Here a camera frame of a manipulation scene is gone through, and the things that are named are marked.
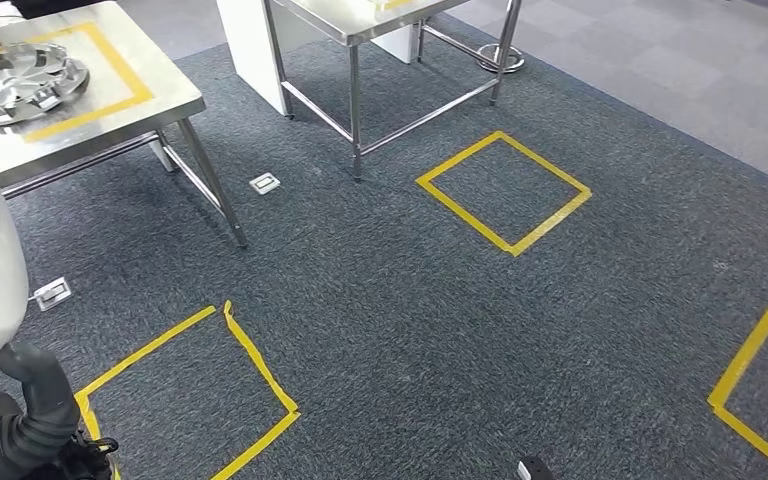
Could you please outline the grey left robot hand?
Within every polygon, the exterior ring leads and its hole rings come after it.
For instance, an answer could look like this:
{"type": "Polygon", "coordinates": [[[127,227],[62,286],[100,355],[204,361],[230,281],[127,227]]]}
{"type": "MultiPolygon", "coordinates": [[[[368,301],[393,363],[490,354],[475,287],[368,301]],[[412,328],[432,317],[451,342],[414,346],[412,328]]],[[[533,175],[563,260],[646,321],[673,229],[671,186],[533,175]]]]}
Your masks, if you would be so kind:
{"type": "Polygon", "coordinates": [[[11,342],[0,350],[0,370],[22,385],[26,412],[20,430],[63,444],[76,431],[80,409],[56,356],[30,344],[11,342]]]}

